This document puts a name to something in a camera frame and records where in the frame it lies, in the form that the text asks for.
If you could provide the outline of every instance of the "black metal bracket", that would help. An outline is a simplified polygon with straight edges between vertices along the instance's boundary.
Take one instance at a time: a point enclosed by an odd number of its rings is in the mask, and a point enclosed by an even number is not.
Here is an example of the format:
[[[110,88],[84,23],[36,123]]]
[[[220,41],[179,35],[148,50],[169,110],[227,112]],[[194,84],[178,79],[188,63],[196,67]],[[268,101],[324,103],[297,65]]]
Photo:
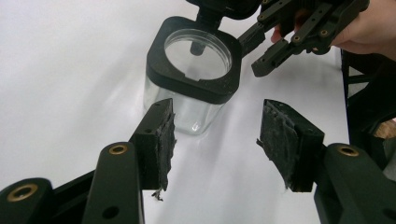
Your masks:
[[[100,154],[96,169],[57,189],[44,178],[0,191],[0,223],[144,223],[142,189],[164,189],[176,143],[172,99],[148,110],[129,142]]]
[[[265,100],[258,143],[292,191],[318,186],[322,223],[395,223],[396,185],[362,149],[321,144],[323,132],[289,105]]]
[[[303,50],[325,54],[330,50],[332,40],[368,4],[369,0],[263,0],[258,22],[238,38],[243,47],[243,56],[257,48],[265,40],[265,33],[278,24],[282,36],[293,31],[295,15],[301,9],[309,10],[312,14],[291,37],[290,43],[282,38],[252,65],[255,76],[268,75],[292,54],[300,54]]]
[[[351,76],[349,68],[362,75]],[[384,169],[388,164],[384,144],[375,137],[379,125],[396,117],[396,62],[379,54],[359,55],[342,50],[342,71],[346,92],[346,113],[351,145],[364,149]],[[367,85],[348,96],[349,85]]]

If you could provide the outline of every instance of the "white table surface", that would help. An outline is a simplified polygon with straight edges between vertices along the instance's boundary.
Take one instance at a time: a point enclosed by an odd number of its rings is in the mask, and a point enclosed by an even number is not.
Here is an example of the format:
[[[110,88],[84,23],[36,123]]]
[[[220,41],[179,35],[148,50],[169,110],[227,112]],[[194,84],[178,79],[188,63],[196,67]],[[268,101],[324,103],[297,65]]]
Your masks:
[[[0,189],[30,177],[57,188],[94,169],[103,147],[127,141],[144,116],[154,36],[166,18],[197,10],[184,0],[2,1]],[[238,37],[255,20],[224,19],[220,30]],[[176,133],[164,202],[144,191],[148,224],[319,223],[313,194],[285,189],[256,138],[268,98],[316,124],[325,145],[348,142],[336,50],[254,77],[250,65],[269,46],[244,59],[238,92],[207,132]]]

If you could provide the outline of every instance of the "finger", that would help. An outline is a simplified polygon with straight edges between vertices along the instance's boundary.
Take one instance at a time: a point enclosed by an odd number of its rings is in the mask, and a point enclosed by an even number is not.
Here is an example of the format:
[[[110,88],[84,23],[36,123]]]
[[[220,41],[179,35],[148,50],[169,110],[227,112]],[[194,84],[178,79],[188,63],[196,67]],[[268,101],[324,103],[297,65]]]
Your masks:
[[[335,39],[332,41],[332,45],[339,45],[341,43],[350,41],[355,39],[356,37],[361,35],[361,23],[360,18],[356,18],[352,21],[343,31],[338,34]]]
[[[273,32],[273,34],[271,36],[271,42],[276,43],[281,38],[282,38],[282,35],[280,34],[280,27],[279,27],[279,25],[276,25],[274,27],[274,32]]]

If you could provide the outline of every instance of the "screw hole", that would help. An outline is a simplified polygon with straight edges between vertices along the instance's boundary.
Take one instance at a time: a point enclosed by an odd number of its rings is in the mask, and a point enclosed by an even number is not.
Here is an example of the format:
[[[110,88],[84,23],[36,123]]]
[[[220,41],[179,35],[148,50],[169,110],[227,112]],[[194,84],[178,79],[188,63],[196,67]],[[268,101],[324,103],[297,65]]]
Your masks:
[[[359,156],[359,152],[353,148],[348,148],[348,147],[341,147],[338,149],[338,151],[341,154],[344,154],[346,156],[350,156],[350,157],[357,157]]]
[[[38,186],[36,184],[26,184],[20,186],[8,194],[7,200],[12,203],[22,201],[32,196],[37,191],[37,189]]]
[[[322,31],[320,31],[320,34],[321,34],[321,35],[327,35],[327,30],[322,30]]]
[[[111,206],[105,209],[102,213],[102,217],[105,219],[111,219],[116,217],[120,212],[120,209],[117,206]]]
[[[126,147],[126,146],[117,145],[117,146],[114,146],[111,149],[109,149],[108,152],[113,155],[120,155],[120,154],[126,152],[127,149],[128,149],[128,147]]]

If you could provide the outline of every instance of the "black lid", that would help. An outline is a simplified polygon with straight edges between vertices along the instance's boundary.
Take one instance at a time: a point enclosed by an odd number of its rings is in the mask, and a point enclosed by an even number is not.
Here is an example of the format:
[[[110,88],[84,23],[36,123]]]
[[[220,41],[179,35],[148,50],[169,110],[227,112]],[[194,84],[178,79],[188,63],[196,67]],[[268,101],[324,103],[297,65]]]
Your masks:
[[[219,12],[233,20],[243,20],[253,15],[262,0],[187,0],[198,6]]]
[[[166,57],[165,42],[168,36],[183,29],[200,30],[218,38],[230,51],[231,67],[226,75],[215,79],[193,80],[175,68]],[[146,74],[157,86],[214,105],[225,104],[237,91],[242,62],[242,49],[233,36],[181,17],[168,18],[163,22],[148,51]]]

